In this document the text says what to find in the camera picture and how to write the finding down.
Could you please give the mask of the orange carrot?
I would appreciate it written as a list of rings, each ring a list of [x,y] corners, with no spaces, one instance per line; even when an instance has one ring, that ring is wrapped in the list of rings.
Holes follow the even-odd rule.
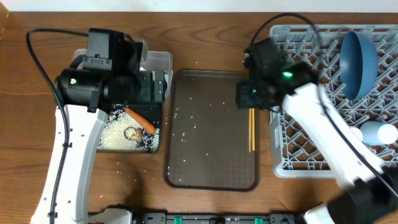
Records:
[[[146,120],[144,117],[141,115],[137,114],[130,108],[125,108],[125,112],[134,120],[136,121],[147,133],[149,134],[155,134],[156,128],[155,126],[150,123],[148,120]]]

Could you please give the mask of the light blue cup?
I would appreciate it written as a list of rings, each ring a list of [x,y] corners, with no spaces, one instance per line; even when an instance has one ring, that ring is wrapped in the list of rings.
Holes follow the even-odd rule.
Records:
[[[370,146],[392,144],[397,140],[397,128],[392,124],[368,121],[360,130],[363,134],[363,143]]]

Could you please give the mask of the brown food scrap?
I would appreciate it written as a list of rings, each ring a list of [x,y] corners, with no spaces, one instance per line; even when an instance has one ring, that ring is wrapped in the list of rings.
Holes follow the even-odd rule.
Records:
[[[128,141],[141,141],[143,138],[143,130],[132,126],[126,128],[123,134]]]

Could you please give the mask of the wooden chopstick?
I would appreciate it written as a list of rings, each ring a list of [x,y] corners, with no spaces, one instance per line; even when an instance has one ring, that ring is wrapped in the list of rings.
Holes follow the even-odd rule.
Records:
[[[251,108],[251,150],[255,151],[255,111],[254,108]]]
[[[249,109],[249,152],[252,149],[252,109]]]

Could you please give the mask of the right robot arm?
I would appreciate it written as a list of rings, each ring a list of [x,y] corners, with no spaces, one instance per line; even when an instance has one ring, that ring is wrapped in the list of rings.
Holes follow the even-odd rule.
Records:
[[[372,223],[397,210],[397,28],[366,25],[273,26],[245,51],[249,78],[241,109],[274,112],[288,162],[322,156],[343,193],[306,211],[302,223]]]

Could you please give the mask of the blue plate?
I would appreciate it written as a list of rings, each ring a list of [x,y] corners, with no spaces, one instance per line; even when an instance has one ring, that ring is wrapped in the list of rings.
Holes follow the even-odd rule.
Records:
[[[341,45],[340,80],[349,100],[358,100],[371,92],[376,84],[378,56],[374,42],[364,34],[349,31]]]

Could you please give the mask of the pink cup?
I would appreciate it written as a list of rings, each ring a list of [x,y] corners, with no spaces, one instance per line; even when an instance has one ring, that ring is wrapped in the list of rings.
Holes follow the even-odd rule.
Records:
[[[354,135],[360,140],[363,141],[363,133],[362,131],[354,126],[350,126],[350,130],[354,133]]]

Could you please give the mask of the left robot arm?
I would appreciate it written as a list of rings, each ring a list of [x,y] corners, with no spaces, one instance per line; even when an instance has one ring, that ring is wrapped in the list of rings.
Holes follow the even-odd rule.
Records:
[[[111,113],[135,113],[126,139],[144,150],[160,141],[162,104],[170,95],[172,55],[148,49],[143,40],[116,30],[91,28],[88,45],[48,85],[55,98],[55,140],[45,187],[32,223],[140,223],[129,208],[113,205],[88,213],[97,148]]]

